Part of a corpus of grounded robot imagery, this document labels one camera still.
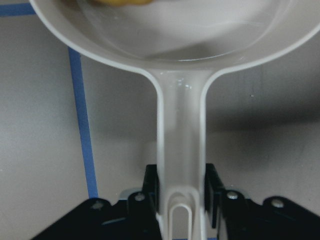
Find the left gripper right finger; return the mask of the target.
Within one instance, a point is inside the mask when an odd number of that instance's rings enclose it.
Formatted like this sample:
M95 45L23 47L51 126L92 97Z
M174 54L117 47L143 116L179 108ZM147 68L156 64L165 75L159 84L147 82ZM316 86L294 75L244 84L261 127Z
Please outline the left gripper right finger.
M204 205L219 240L318 240L320 217L281 196L257 204L223 185L215 166L206 164Z

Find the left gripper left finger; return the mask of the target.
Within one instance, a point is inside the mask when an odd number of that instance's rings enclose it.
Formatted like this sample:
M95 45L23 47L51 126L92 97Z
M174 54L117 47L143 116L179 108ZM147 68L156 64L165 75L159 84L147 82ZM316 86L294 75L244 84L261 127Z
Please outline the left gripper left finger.
M116 204L90 198L38 233L36 240L158 240L157 166L145 168L142 189Z

